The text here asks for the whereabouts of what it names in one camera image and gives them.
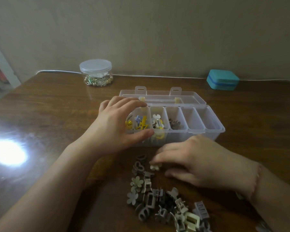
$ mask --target finger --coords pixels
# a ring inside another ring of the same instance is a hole
[[[133,101],[133,100],[139,100],[138,98],[124,98],[122,100],[120,100],[119,102],[117,102],[114,107],[115,108],[120,108],[123,105],[125,105],[126,103],[128,103],[129,101]]]
[[[104,111],[104,109],[107,107],[108,103],[109,103],[109,100],[105,100],[105,101],[101,102],[100,107],[99,107],[99,114]]]
[[[138,107],[146,107],[147,103],[139,100],[132,100],[127,102],[120,108],[122,116],[126,119],[126,117],[136,108]]]
[[[120,100],[123,100],[125,99],[126,97],[123,97],[123,96],[114,96],[112,97],[112,99],[109,101],[108,103],[108,107],[112,106],[112,105],[115,105],[117,102],[119,102]]]
[[[196,177],[189,173],[186,169],[168,169],[165,172],[166,177],[174,177],[178,180],[188,182],[192,185],[197,186],[198,181]]]
[[[150,164],[175,163],[186,166],[187,160],[185,156],[182,154],[182,151],[179,149],[161,152],[155,155],[149,163]]]
[[[128,134],[127,135],[127,148],[142,142],[144,140],[146,140],[147,138],[150,138],[151,136],[153,136],[154,134],[154,130],[152,129],[144,129],[140,132],[134,133],[134,134]]]
[[[159,148],[156,152],[156,154],[159,154],[164,151],[172,151],[172,150],[178,150],[182,147],[182,143],[169,143],[165,144],[163,147]]]

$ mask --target round plastic jar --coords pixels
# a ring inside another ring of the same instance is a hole
[[[82,62],[79,68],[85,74],[86,85],[106,86],[113,81],[112,63],[104,59],[91,59]]]

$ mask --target jar lid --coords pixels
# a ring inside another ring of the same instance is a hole
[[[79,65],[81,72],[86,74],[103,73],[112,69],[112,63],[105,59],[91,59]]]

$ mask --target forearm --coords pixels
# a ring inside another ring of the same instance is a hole
[[[65,231],[96,160],[81,145],[69,145],[0,219],[0,231]]]
[[[262,169],[252,205],[274,232],[290,231],[290,185]]]

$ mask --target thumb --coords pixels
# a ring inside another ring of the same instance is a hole
[[[177,178],[178,180],[188,182],[192,185],[197,185],[197,180],[196,177],[189,173],[186,169],[177,169],[177,168],[172,168],[168,169],[165,172],[166,177],[174,177]]]
[[[154,131],[152,129],[144,129],[140,132],[134,134],[128,134],[128,145],[132,146],[139,142],[146,140],[147,138],[153,136]]]

